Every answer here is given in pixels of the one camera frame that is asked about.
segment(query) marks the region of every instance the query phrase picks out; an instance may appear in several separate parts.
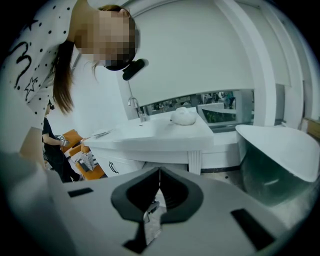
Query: white sponge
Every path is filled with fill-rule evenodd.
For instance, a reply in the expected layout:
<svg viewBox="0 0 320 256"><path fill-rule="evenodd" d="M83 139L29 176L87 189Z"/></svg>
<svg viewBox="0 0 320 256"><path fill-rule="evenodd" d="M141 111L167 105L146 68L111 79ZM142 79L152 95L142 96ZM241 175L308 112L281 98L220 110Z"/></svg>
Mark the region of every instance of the white sponge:
<svg viewBox="0 0 320 256"><path fill-rule="evenodd" d="M185 107L179 107L172 113L170 121L180 126L191 126L196 122L196 119L196 113L189 112Z"/></svg>

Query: sink basin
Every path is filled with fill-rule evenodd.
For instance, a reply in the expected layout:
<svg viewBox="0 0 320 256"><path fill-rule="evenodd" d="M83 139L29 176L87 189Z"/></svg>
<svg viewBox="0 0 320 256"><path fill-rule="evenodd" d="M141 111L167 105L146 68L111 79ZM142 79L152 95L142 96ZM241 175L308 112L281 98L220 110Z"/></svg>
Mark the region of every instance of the sink basin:
<svg viewBox="0 0 320 256"><path fill-rule="evenodd" d="M141 122L139 118L116 126L102 137L85 141L89 147L134 151L201 151L213 144L214 133L201 117L193 125L176 125L168 115L152 116Z"/></svg>

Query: white cabinet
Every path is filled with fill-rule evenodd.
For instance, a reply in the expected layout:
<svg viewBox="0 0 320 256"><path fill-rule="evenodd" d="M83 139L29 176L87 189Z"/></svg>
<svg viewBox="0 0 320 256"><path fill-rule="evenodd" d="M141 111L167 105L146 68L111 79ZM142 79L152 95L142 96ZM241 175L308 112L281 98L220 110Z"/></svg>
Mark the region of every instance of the white cabinet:
<svg viewBox="0 0 320 256"><path fill-rule="evenodd" d="M145 164L144 161L129 160L112 156L95 156L95 159L108 177L141 170Z"/></svg>

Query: faucet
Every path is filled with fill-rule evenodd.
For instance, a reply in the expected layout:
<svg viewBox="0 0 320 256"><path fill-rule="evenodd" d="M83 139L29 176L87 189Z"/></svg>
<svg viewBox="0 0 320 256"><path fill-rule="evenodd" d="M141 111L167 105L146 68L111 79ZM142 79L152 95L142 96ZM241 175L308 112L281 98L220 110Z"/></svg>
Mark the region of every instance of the faucet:
<svg viewBox="0 0 320 256"><path fill-rule="evenodd" d="M139 106L139 102L135 97L130 97L128 100L128 106L131 106L131 100L133 100L134 103L134 107L136 108L136 111L138 113L138 116L140 118L141 123L150 120L150 116L147 115L147 111L145 107L143 108L143 111L141 111L140 106Z"/></svg>

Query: long hair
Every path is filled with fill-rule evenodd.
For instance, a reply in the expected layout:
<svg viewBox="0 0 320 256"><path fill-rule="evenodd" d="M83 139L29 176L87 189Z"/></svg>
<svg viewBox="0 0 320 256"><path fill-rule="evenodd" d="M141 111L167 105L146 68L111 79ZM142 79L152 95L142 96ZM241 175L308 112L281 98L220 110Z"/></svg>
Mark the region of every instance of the long hair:
<svg viewBox="0 0 320 256"><path fill-rule="evenodd" d="M124 8L115 4L108 4L98 9L100 11L120 12L120 10ZM60 44L52 68L52 71L54 72L53 98L63 114L71 112L74 106L70 93L73 80L70 63L74 45L75 44L70 41L65 41Z"/></svg>

